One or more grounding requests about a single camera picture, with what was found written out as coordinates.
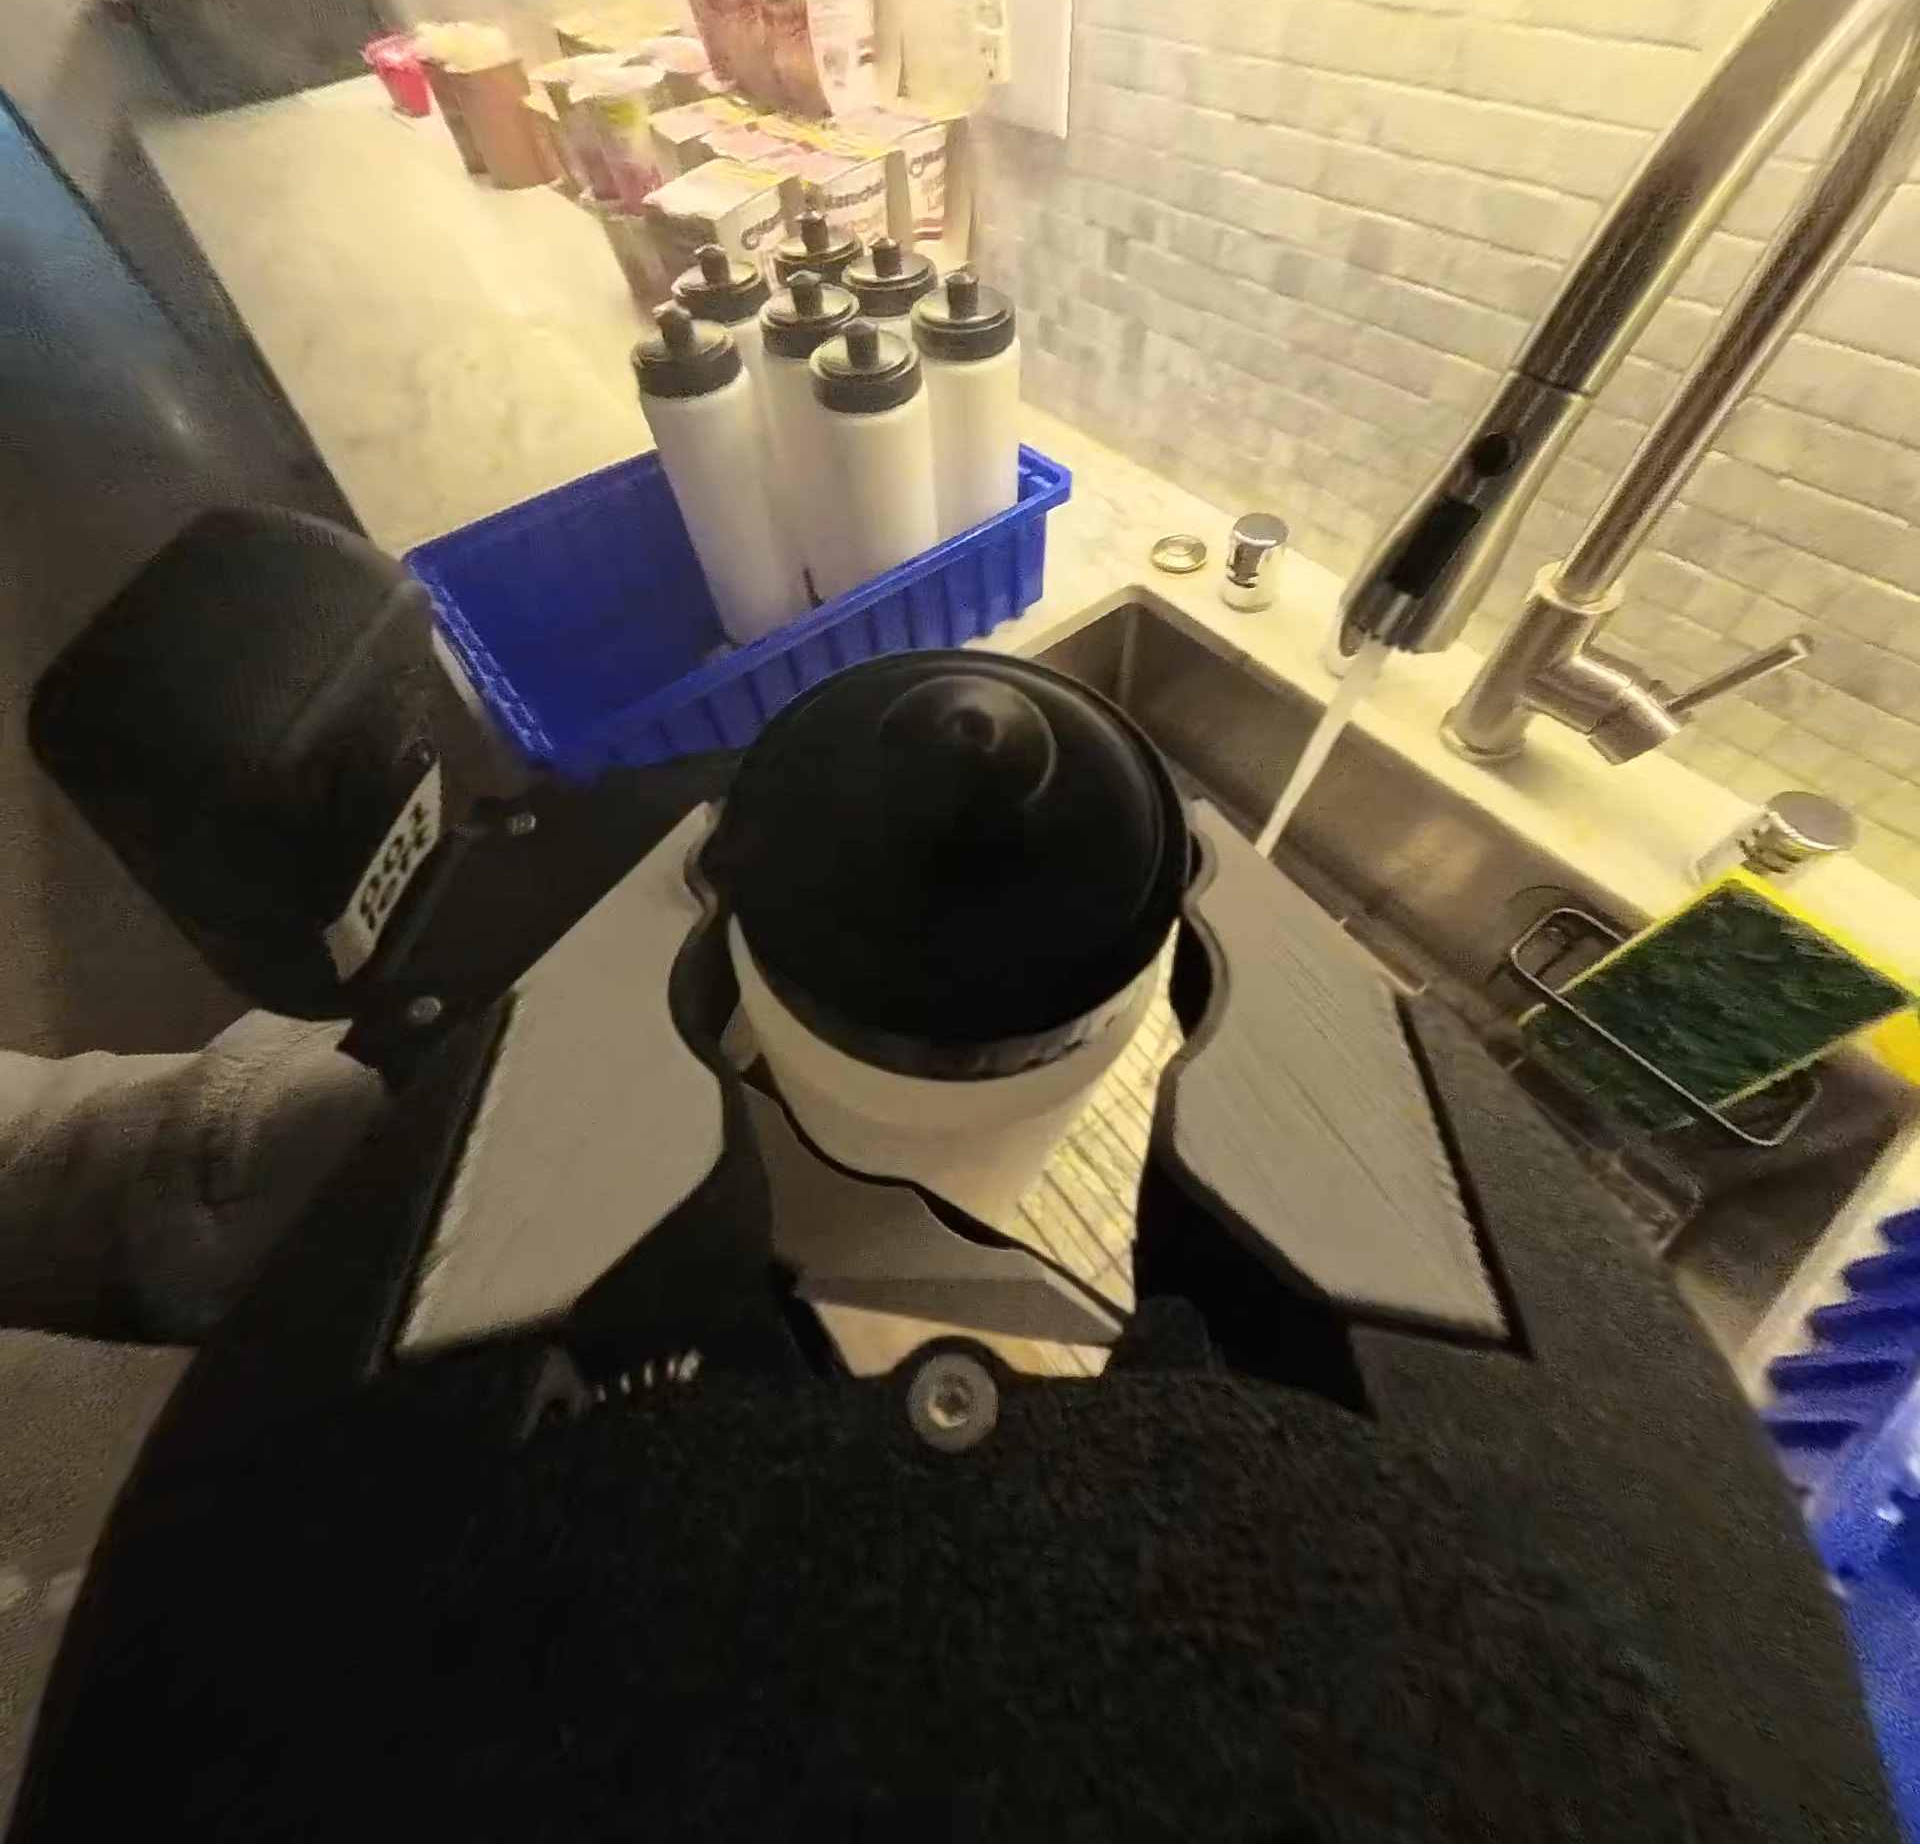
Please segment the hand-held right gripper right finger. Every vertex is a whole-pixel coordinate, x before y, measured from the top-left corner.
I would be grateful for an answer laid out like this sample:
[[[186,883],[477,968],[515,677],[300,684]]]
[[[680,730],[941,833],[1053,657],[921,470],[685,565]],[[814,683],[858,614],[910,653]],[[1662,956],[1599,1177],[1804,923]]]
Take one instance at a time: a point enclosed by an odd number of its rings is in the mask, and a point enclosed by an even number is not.
[[[1218,808],[1188,824],[1163,1170],[1345,1321],[1505,1347],[1497,1271],[1400,987]]]

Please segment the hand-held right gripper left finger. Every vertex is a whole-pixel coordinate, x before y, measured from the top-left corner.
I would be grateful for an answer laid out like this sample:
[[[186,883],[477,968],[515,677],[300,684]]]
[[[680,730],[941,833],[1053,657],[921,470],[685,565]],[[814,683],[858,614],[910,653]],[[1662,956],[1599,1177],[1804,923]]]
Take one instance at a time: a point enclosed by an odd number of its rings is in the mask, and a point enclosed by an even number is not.
[[[730,1321],[727,1097],[670,999],[713,820],[694,804],[518,978],[396,1356],[540,1329],[579,1356],[710,1356]]]

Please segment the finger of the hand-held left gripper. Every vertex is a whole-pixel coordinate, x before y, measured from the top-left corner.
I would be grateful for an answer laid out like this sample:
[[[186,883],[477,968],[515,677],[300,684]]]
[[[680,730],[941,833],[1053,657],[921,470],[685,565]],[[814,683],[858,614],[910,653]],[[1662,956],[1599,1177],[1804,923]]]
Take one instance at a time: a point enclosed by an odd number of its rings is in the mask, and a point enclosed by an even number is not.
[[[756,1112],[756,1147],[774,1252],[853,1376],[888,1375],[947,1336],[1031,1372],[1044,1347],[1117,1344],[1125,1315],[1066,1268],[913,1183],[821,1158],[784,1108]]]

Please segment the blue plastic bin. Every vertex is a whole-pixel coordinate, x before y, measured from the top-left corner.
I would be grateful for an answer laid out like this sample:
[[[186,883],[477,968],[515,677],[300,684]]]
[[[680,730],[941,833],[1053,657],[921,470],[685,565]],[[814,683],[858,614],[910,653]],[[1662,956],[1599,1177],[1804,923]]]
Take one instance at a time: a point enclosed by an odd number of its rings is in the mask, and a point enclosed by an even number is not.
[[[1887,1215],[1795,1351],[1761,1424],[1837,1590],[1884,1775],[1917,1838],[1917,1210]]]
[[[1044,592],[1046,515],[1071,470],[1021,448],[1021,496],[919,558],[732,649],[656,451],[402,555],[497,730],[534,770],[745,748],[806,688],[902,650],[963,649]]]

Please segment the white squeeze bottle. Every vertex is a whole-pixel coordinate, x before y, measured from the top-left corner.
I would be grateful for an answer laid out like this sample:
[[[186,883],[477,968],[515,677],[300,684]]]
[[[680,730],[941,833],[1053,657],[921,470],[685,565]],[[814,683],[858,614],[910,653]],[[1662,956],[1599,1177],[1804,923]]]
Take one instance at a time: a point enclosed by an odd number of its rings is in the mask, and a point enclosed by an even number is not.
[[[1011,1234],[1156,1005],[1190,831],[1162,753],[1080,680],[910,650],[762,727],[701,871],[810,1147]]]

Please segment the cluster of white bottles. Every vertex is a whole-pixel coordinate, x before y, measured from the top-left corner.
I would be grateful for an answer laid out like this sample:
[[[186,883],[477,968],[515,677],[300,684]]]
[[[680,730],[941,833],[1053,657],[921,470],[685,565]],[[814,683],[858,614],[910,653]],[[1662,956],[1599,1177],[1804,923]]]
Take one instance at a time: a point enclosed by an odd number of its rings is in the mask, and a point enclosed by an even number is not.
[[[892,238],[807,219],[778,271],[701,244],[633,370],[732,649],[1021,498],[1016,309]]]

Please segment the white marble desk countertop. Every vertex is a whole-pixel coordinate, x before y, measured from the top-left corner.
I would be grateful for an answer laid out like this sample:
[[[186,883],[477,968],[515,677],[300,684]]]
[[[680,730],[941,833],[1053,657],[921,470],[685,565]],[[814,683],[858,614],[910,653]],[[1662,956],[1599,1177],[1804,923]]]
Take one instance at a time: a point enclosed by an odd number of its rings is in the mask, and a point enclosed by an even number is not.
[[[215,278],[362,529],[388,552],[444,535],[647,445],[630,370],[639,313],[583,209],[552,191],[491,191],[439,124],[396,116],[369,74],[213,117],[135,124],[126,185]],[[1038,653],[1133,591],[1196,619],[1327,702],[1317,664],[1336,578],[1283,552],[1277,602],[1226,608],[1231,514],[1038,408],[1024,436],[1071,468],[1046,520],[1044,597],[991,636]],[[1392,657],[1351,725],[1446,774],[1522,831],[1566,833],[1646,923],[1692,895],[1692,865],[1752,808],[1670,756],[1610,766],[1543,727],[1516,766],[1479,768],[1435,725],[1472,654]],[[1804,1308],[1915,1205],[1915,1117],[1795,1274]]]

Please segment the yellow green sponge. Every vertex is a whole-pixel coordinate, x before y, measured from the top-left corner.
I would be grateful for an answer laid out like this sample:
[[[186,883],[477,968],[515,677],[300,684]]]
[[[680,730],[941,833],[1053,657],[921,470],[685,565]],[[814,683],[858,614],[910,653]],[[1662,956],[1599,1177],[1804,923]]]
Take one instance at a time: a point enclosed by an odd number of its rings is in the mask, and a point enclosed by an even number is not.
[[[1915,1005],[1915,987],[1729,871],[1535,996],[1524,1051],[1628,1133],[1734,1112]]]

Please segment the steel kitchen faucet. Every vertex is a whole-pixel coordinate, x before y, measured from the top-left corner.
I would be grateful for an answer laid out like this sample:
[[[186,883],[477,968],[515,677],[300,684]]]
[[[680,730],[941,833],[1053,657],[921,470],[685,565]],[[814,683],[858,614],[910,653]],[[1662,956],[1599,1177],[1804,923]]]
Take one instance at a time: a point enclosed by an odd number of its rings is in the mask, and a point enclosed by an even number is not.
[[[1431,484],[1348,583],[1332,646],[1453,646],[1539,491],[1623,359],[1831,82],[1870,60],[1827,151],[1702,343],[1578,543],[1543,568],[1443,721],[1455,756],[1497,765],[1550,720],[1613,765],[1674,740],[1704,706],[1803,661],[1791,634],[1690,689],[1600,646],[1626,568],[1725,420],[1797,332],[1915,161],[1915,0],[1775,0],[1647,151]]]

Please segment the chrome counter cap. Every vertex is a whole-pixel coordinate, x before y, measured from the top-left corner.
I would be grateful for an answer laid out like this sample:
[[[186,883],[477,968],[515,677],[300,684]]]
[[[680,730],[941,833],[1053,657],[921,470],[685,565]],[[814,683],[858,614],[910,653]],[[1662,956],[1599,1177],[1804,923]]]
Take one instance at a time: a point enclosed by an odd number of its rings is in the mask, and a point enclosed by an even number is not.
[[[1857,847],[1855,813],[1820,793],[1786,790],[1751,809],[1732,831],[1720,834],[1692,865],[1692,878],[1706,886],[1732,871],[1763,879],[1807,871],[1831,857]]]
[[[1287,524],[1272,512],[1245,512],[1231,529],[1222,600],[1236,612],[1271,608],[1287,546]]]

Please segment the pile of instant noodle cups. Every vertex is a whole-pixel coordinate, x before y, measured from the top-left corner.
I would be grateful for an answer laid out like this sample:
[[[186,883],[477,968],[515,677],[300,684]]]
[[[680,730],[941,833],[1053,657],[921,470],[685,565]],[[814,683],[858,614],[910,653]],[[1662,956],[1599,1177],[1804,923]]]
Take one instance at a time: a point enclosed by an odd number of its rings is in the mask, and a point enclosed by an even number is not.
[[[947,271],[966,253],[955,84],[909,89],[901,0],[559,0],[530,116],[636,305],[707,245],[768,278],[894,241]]]

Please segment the white wall outlet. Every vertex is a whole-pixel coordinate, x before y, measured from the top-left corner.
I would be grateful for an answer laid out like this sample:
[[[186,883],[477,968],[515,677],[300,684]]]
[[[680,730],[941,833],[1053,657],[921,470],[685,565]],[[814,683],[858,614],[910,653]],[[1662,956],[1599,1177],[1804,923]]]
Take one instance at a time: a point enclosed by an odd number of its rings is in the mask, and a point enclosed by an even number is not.
[[[972,0],[972,121],[1057,142],[1070,129],[1073,0]]]

